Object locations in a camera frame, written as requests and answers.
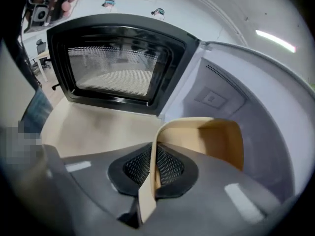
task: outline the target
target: table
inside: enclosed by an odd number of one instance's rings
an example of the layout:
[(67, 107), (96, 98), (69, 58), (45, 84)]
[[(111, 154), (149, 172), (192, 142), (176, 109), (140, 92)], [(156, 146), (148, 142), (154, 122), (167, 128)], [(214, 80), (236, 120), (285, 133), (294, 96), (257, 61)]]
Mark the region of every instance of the table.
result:
[(35, 61), (38, 64), (39, 70), (40, 70), (41, 74), (43, 75), (44, 81), (47, 82), (48, 79), (47, 79), (47, 77), (46, 77), (46, 75), (44, 73), (44, 69), (43, 69), (43, 67), (42, 67), (42, 65), (40, 63), (40, 59), (43, 59), (43, 58), (50, 58), (49, 51), (45, 51), (45, 52), (43, 52), (41, 54), (38, 54), (37, 57), (35, 58)]

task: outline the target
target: fluorescent light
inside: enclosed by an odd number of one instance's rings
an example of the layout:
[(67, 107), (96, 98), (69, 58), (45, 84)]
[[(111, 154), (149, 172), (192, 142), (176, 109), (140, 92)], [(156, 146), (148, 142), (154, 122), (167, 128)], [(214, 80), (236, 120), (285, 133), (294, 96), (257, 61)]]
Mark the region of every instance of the fluorescent light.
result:
[(278, 37), (275, 37), (271, 34), (268, 34), (266, 32), (263, 32), (263, 31), (260, 31), (260, 30), (256, 30), (256, 33), (259, 35), (259, 36), (262, 36), (262, 37), (265, 37), (265, 38), (268, 38), (270, 39), (271, 41), (274, 41), (276, 42), (277, 44), (279, 45), (282, 45), (284, 48), (287, 48), (289, 51), (295, 53), (296, 52), (296, 48), (289, 44), (288, 42), (285, 42), (284, 40), (282, 39), (279, 39)]

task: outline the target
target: mesh vent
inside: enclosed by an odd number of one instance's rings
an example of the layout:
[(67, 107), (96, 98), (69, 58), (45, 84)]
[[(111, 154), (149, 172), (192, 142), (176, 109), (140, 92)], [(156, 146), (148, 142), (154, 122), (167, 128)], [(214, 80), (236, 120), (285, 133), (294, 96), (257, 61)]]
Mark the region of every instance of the mesh vent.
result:
[[(151, 147), (125, 163), (124, 173), (138, 185), (142, 185), (149, 175), (150, 158)], [(184, 171), (183, 163), (159, 146), (157, 147), (156, 163), (160, 173), (161, 185), (175, 181)]]
[(159, 146), (157, 147), (157, 167), (160, 173), (161, 185), (175, 181), (184, 171), (183, 163)]
[(68, 54), (77, 87), (140, 96), (148, 94), (158, 59), (154, 52), (113, 47), (69, 48)]
[(225, 77), (223, 74), (221, 74), (218, 70), (216, 70), (215, 68), (213, 68), (211, 65), (207, 65), (206, 66), (210, 71), (213, 71), (215, 74), (217, 74), (218, 76), (220, 76), (222, 79), (224, 79), (226, 82), (228, 82), (231, 86), (233, 86), (232, 82), (230, 82), (230, 80)]
[(227, 83), (229, 83), (236, 91), (238, 91), (244, 98), (247, 98), (245, 93), (242, 92), (242, 90), (240, 88), (238, 88), (233, 82), (231, 82), (226, 76), (224, 76), (222, 73), (220, 73), (217, 69), (215, 69), (213, 66), (211, 65), (206, 65), (206, 67), (214, 72), (215, 74), (217, 74), (219, 77), (221, 77), (223, 80), (225, 80)]
[(151, 147), (147, 148), (143, 153), (126, 162), (123, 167), (124, 173), (139, 185), (149, 175), (151, 158)]

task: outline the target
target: cable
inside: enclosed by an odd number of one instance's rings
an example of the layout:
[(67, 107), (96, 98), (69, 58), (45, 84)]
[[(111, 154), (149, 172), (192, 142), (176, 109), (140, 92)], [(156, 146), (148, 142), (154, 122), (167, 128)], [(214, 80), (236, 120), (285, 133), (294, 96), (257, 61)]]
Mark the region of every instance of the cable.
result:
[(31, 69), (32, 65), (31, 65), (31, 62), (30, 62), (30, 59), (29, 59), (29, 56), (27, 55), (27, 52), (26, 52), (26, 49), (25, 49), (25, 46), (24, 46), (24, 43), (23, 43), (23, 37), (22, 37), (22, 32), (23, 32), (23, 22), (24, 22), (24, 19), (25, 19), (25, 16), (26, 16), (26, 13), (28, 12), (27, 9), (25, 9), (25, 12), (24, 12), (24, 15), (22, 17), (22, 22), (21, 22), (21, 30), (20, 30), (20, 38), (21, 38), (21, 47), (22, 47), (22, 50), (23, 50), (23, 54), (24, 54), (24, 58), (26, 60), (26, 63), (27, 63), (27, 66), (29, 67), (32, 75), (34, 76), (34, 78), (36, 79), (38, 85), (40, 87), (42, 87), (42, 84), (41, 82), (37, 79), (37, 77), (35, 76), (33, 70)]

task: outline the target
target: blue face mask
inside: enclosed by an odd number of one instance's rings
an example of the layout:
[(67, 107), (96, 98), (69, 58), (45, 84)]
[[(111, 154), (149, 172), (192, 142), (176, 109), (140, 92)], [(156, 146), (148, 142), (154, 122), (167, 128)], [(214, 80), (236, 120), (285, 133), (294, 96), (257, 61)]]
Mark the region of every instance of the blue face mask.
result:
[(113, 1), (105, 1), (105, 4), (106, 3), (109, 3), (109, 4), (112, 4), (112, 5), (115, 5), (115, 2), (113, 2)]
[(157, 10), (160, 14), (164, 15), (164, 10)]

